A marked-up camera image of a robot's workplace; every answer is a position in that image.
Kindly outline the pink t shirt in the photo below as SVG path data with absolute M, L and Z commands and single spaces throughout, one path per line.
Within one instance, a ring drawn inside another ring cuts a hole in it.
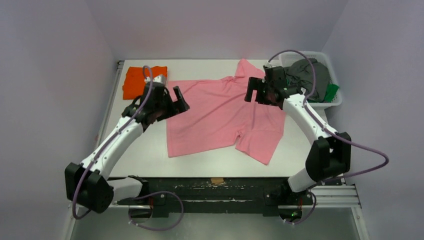
M 284 135 L 286 113 L 277 106 L 246 102 L 250 77 L 263 70 L 241 59 L 233 76 L 177 80 L 190 109 L 166 121 L 170 158 L 229 146 L 267 165 Z

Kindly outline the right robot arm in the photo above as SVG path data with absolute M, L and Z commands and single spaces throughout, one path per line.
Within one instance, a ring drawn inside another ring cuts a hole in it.
M 311 147 L 305 167 L 290 176 L 280 196 L 288 204 L 300 198 L 301 192 L 315 184 L 344 174 L 351 167 L 351 137 L 329 126 L 307 102 L 299 86 L 289 85 L 284 68 L 264 67 L 263 78 L 250 77 L 244 100 L 277 106 L 300 127 Z

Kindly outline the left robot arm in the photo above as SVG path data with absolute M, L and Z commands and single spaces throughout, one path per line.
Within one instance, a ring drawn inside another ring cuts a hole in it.
M 118 180 L 109 177 L 122 155 L 147 128 L 190 109 L 178 86 L 172 88 L 176 98 L 162 83 L 150 82 L 121 113 L 117 125 L 99 146 L 81 163 L 69 163 L 64 170 L 66 196 L 72 202 L 72 214 L 77 220 L 77 207 L 98 214 L 112 203 L 131 199 L 138 205 L 146 203 L 149 191 L 140 177 L 133 175 Z

